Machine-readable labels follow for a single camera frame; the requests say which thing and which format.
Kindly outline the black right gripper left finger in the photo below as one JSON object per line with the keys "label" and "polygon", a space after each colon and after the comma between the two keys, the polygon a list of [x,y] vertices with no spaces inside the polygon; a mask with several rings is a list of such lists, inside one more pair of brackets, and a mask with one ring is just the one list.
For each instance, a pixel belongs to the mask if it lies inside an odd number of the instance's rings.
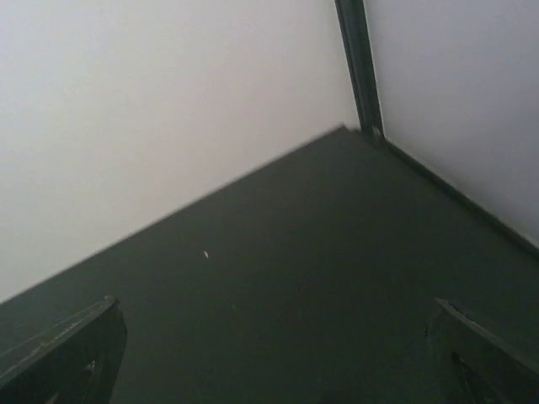
{"label": "black right gripper left finger", "polygon": [[111,296],[1,352],[2,403],[109,403],[127,342]]}

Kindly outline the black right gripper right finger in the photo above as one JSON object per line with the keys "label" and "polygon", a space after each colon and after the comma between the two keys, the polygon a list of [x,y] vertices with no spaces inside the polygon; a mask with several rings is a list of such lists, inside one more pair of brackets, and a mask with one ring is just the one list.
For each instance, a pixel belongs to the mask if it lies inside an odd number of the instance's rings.
{"label": "black right gripper right finger", "polygon": [[538,337],[435,298],[425,339],[445,403],[537,403]]}

